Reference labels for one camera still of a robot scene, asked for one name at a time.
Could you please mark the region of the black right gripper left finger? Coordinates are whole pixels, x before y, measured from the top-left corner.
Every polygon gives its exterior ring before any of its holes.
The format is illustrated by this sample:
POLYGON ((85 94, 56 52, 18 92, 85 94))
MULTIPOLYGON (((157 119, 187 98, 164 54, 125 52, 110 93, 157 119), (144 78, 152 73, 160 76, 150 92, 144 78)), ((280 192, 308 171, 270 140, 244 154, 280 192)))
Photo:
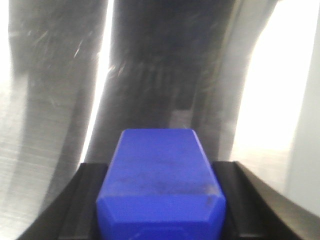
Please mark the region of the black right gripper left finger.
POLYGON ((96 199, 108 170, 105 163, 82 163, 62 193, 19 240, 100 240, 96 199))

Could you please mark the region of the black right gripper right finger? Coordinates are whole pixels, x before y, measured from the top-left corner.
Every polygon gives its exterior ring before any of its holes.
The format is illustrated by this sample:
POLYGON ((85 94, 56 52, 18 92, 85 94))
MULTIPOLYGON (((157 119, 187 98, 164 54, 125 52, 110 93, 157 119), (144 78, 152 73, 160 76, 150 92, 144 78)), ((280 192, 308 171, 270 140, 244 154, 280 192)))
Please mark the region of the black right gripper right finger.
POLYGON ((212 170, 226 198, 222 240, 300 240, 267 206, 235 162, 214 161, 212 170))

